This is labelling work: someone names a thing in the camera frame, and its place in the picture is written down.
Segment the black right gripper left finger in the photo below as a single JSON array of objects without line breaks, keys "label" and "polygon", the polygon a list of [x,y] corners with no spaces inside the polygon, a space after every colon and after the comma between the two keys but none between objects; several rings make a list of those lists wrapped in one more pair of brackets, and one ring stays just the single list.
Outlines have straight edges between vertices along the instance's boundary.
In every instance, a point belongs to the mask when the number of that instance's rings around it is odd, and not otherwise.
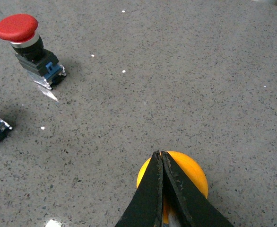
[{"label": "black right gripper left finger", "polygon": [[163,173],[161,154],[156,151],[117,227],[163,226]]}]

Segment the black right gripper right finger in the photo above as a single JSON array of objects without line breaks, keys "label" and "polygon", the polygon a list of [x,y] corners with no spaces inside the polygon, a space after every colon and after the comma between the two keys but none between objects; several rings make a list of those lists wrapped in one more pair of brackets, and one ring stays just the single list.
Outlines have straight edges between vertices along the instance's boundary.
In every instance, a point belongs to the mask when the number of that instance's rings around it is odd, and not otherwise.
[{"label": "black right gripper right finger", "polygon": [[181,227],[232,227],[199,191],[172,156],[161,153],[164,167],[164,194]]}]

